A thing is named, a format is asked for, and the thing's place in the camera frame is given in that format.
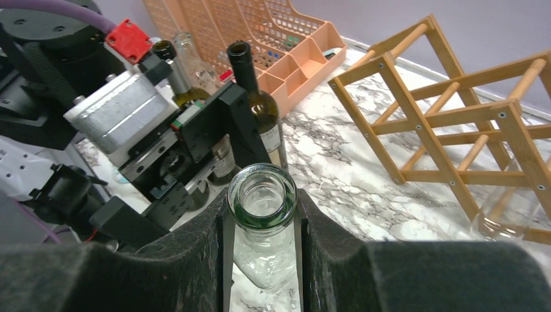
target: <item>plastic basket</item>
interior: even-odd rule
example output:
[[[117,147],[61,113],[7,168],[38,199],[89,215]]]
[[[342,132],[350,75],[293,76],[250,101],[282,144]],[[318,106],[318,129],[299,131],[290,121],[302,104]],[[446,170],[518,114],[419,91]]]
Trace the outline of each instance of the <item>plastic basket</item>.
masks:
[[[302,15],[288,0],[144,0],[165,39],[188,31],[218,74],[230,69],[225,50],[237,40],[253,48],[262,90],[287,115],[346,58],[332,23]],[[332,58],[325,51],[340,48]]]

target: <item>white marble surface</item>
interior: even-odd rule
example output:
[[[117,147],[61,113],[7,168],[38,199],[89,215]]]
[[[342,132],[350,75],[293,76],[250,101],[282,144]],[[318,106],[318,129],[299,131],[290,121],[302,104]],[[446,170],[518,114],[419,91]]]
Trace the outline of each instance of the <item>white marble surface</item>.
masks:
[[[362,56],[349,50],[346,62],[331,77],[342,73]],[[398,68],[410,90],[435,81]],[[456,240],[470,239],[469,222],[454,195],[446,185],[434,183],[406,183],[395,185],[382,167],[370,146],[353,124],[327,84],[328,77],[311,92],[285,119],[283,130],[289,170],[297,186],[305,189],[316,204],[355,236],[365,241],[381,240]],[[352,98],[359,104],[369,122],[374,120],[394,101],[379,75],[363,79],[347,86]],[[435,99],[419,101],[426,110]],[[443,111],[462,107],[455,95]],[[390,119],[403,116],[398,111]],[[525,116],[527,124],[539,124],[531,116]],[[474,125],[445,127],[437,134],[475,131]],[[403,165],[419,147],[420,141],[414,132],[380,137],[398,166]],[[538,140],[544,157],[551,151],[551,141]],[[81,142],[79,149],[98,176],[110,182],[107,187],[112,194],[120,195],[137,211],[147,205],[130,184],[121,184],[114,179],[113,167],[107,158],[90,143]],[[449,156],[457,164],[466,155],[469,146],[446,147]],[[435,170],[428,156],[415,168]],[[498,167],[487,150],[473,163],[472,169],[497,170]],[[481,204],[489,187],[470,187],[475,199]],[[185,214],[177,226],[198,212]],[[551,228],[551,222],[543,211],[534,219],[534,226]],[[523,242],[525,247],[551,277],[551,247]],[[235,284],[231,291],[231,311],[283,312],[299,311],[298,282],[289,281],[283,290],[267,294],[256,288],[234,265]]]

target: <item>transparent glass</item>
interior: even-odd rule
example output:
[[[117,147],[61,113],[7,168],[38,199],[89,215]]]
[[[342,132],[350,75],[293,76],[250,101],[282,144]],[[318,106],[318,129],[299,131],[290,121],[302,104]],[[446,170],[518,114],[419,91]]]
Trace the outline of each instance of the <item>transparent glass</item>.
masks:
[[[296,274],[292,220],[296,185],[273,164],[253,164],[230,182],[227,200],[235,219],[233,261],[256,286],[276,292]]]
[[[511,161],[506,171],[520,171],[516,159]],[[495,187],[473,219],[470,234],[485,241],[519,242],[539,206],[532,188]]]
[[[222,82],[216,74],[214,66],[201,59],[189,32],[177,34],[174,36],[173,42],[178,51],[178,58],[192,85],[204,89],[209,94],[214,94],[222,87]]]

